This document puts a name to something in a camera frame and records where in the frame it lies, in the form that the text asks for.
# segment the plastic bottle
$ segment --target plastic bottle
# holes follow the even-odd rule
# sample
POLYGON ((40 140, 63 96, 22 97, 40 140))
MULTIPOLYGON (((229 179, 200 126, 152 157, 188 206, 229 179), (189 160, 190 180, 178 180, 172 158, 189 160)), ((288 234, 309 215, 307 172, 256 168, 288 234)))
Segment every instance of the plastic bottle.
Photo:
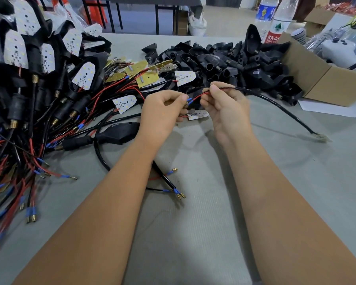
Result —
POLYGON ((279 0, 261 0, 260 5, 258 6, 254 24, 260 33, 261 40, 265 38, 266 33, 270 28, 270 23, 273 19, 278 3, 279 0))
POLYGON ((278 41, 281 34, 287 30, 293 20, 297 6, 298 0, 282 0, 271 22, 265 43, 271 44, 278 41))

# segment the cardboard box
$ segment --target cardboard box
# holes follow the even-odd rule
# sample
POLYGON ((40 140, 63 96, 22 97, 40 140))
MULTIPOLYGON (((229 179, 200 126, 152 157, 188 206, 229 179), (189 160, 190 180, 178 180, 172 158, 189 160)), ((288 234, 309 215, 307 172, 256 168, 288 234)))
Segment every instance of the cardboard box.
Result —
POLYGON ((306 29, 306 36, 313 37, 314 35, 322 32, 327 23, 335 15, 333 11, 327 11, 325 9, 314 8, 310 14, 304 19, 307 23, 304 28, 306 29))
MULTIPOLYGON (((175 34, 175 24, 176 19, 173 17, 173 33, 175 34)), ((189 25, 189 12, 188 11, 179 11, 178 15, 178 34, 179 36, 187 36, 187 27, 189 25)))
POLYGON ((278 43, 291 42, 282 59, 294 76, 294 82, 304 90, 304 97, 340 106, 356 101, 356 71, 339 68, 306 50, 283 33, 278 43))

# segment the finger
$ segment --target finger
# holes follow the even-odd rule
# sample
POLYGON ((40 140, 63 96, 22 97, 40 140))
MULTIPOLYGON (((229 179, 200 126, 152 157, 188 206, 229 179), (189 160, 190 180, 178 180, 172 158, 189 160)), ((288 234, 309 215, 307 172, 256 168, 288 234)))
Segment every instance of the finger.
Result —
MULTIPOLYGON (((231 84, 227 84, 224 82, 211 82, 211 85, 215 85, 218 88, 225 88, 225 87, 226 88, 227 87, 234 88, 235 87, 231 84)), ((222 89, 222 90, 224 92, 226 92, 228 94, 228 96, 235 99, 236 101, 239 101, 245 97, 242 92, 240 92, 239 90, 236 90, 236 89, 222 89)))
POLYGON ((182 108, 186 105, 188 97, 188 95, 181 93, 180 96, 175 99, 173 104, 169 105, 169 107, 172 108, 172 110, 178 115, 182 108))
POLYGON ((200 104, 204 107, 204 109, 209 113, 209 116, 211 118, 215 117, 215 114, 218 112, 218 110, 211 104, 209 104, 209 102, 207 102, 206 100, 200 100, 200 104))
POLYGON ((180 112, 179 112, 179 114, 180 114, 180 115, 186 115, 187 112, 188 112, 187 109, 181 109, 180 112))
POLYGON ((227 106, 234 102, 234 100, 228 96, 228 94, 222 90, 220 90, 216 85, 211 85, 209 87, 209 91, 211 92, 211 96, 215 99, 215 106, 217 109, 220 109, 222 106, 227 106))
POLYGON ((202 100, 206 100, 207 102, 209 102, 211 105, 215 105, 215 99, 211 96, 211 95, 202 95, 200 96, 200 98, 202 100))
POLYGON ((165 103, 169 100, 176 100, 179 96, 186 96, 186 100, 187 100, 187 95, 185 93, 181 93, 181 92, 177 92, 177 91, 173 91, 173 90, 163 90, 160 92, 156 92, 153 95, 157 95, 158 98, 163 103, 165 103))

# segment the person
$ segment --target person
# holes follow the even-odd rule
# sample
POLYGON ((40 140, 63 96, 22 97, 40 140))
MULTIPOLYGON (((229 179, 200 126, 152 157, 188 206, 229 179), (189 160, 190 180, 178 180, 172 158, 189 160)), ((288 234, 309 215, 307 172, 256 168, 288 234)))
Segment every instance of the person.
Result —
MULTIPOLYGON (((232 168, 262 281, 356 284, 356 258, 271 160, 253 134, 249 101, 235 89, 219 89, 228 86, 213 82, 200 104, 232 168)), ((134 142, 15 285, 121 284, 151 163, 179 114, 187 113, 186 100, 186 94, 170 90, 146 98, 134 142)))

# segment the pile of wires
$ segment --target pile of wires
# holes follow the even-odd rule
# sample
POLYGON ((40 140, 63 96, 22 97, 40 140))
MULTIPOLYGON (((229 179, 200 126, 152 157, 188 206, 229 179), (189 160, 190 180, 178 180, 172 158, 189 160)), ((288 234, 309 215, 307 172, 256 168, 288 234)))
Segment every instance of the pile of wires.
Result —
MULTIPOLYGON (((110 170, 100 144, 123 144, 133 139, 139 123, 120 122, 141 114, 117 116, 133 105, 142 104, 149 94, 159 90, 185 92, 191 111, 200 109, 200 96, 209 93, 203 89, 211 81, 225 81, 245 95, 257 96, 279 107, 311 134, 324 138, 282 105, 262 95, 261 88, 256 88, 246 77, 247 63, 242 67, 234 64, 236 59, 243 58, 241 52, 251 50, 247 41, 244 47, 241 42, 235 47, 214 44, 209 50, 199 44, 179 43, 160 54, 155 65, 147 67, 145 61, 133 63, 118 58, 108 61, 111 44, 102 37, 77 31, 69 21, 54 31, 52 21, 44 20, 33 0, 16 0, 4 8, 6 12, 0 11, 0 243, 19 211, 25 210, 27 223, 37 220, 38 180, 77 179, 53 171, 44 161, 46 154, 93 144, 101 164, 110 170), (19 22, 3 17, 16 14, 18 7, 33 16, 37 30, 25 30, 19 22), (96 125, 91 124, 103 114, 96 125)), ((261 64, 257 58, 251 59, 250 53, 245 54, 247 60, 261 64)), ((149 63, 156 61, 151 56, 156 54, 147 56, 149 63)), ((293 85, 280 82, 274 88, 277 95, 287 95, 293 85)), ((156 162, 152 168, 157 176, 151 180, 162 179, 168 189, 147 190, 185 198, 168 178, 176 168, 164 173, 156 162)))

